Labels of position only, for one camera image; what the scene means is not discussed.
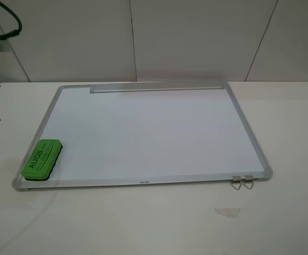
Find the green whiteboard eraser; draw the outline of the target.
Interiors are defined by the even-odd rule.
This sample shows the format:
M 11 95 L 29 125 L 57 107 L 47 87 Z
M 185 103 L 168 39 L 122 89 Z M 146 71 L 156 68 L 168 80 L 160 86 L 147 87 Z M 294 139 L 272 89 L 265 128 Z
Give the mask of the green whiteboard eraser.
M 27 181 L 49 179 L 63 145 L 57 139 L 41 139 L 25 163 L 21 175 Z

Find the aluminium framed whiteboard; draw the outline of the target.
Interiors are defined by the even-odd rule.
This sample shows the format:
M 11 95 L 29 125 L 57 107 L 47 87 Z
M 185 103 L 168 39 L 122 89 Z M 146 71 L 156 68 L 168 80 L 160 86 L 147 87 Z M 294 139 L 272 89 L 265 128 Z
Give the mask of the aluminium framed whiteboard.
M 242 181 L 245 175 L 270 179 L 271 166 L 229 83 L 183 82 L 225 88 L 91 94 L 94 84 L 60 86 L 21 168 L 41 139 L 62 143 L 56 165 L 46 181 L 27 181 L 18 171 L 12 187 L 231 183 L 236 175 Z

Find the grey marker tray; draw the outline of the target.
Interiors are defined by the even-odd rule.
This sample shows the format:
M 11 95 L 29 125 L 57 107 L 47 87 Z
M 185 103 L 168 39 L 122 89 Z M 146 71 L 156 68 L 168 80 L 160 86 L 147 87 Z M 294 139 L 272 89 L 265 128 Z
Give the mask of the grey marker tray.
M 224 89 L 225 86 L 211 82 L 134 82 L 134 83 L 104 83 L 90 87 L 91 94 L 113 92 L 141 92 L 141 91 L 179 91 L 179 90 L 208 90 Z

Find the left metal hanging clip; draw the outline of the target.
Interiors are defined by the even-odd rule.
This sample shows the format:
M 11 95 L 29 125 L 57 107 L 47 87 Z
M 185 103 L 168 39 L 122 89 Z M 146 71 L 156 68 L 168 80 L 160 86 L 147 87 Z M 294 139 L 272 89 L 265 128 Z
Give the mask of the left metal hanging clip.
M 233 176 L 232 181 L 230 185 L 235 189 L 235 190 L 240 190 L 242 186 L 242 177 L 240 175 Z

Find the metal hanging clip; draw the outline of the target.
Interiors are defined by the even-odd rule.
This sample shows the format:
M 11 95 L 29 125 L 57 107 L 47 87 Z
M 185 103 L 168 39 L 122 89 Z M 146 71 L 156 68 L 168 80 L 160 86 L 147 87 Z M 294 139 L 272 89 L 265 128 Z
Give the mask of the metal hanging clip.
M 242 185 L 248 190 L 252 190 L 257 179 L 253 175 L 245 175 L 242 181 Z
M 235 190 L 240 190 L 242 186 L 242 177 L 240 175 L 233 176 L 232 181 L 230 185 L 235 189 Z

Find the clear tape piece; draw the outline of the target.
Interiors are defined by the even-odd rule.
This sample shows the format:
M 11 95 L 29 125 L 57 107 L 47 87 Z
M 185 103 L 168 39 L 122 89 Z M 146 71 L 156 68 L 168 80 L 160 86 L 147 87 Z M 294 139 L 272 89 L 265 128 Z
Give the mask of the clear tape piece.
M 215 212 L 227 218 L 237 218 L 241 212 L 241 208 L 216 208 Z

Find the right metal hanging clip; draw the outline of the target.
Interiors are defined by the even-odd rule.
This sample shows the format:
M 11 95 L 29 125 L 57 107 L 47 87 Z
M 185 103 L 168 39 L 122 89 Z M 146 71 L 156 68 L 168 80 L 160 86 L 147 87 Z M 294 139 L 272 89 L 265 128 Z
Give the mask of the right metal hanging clip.
M 252 190 L 257 179 L 253 175 L 245 175 L 242 181 L 242 185 L 248 190 Z

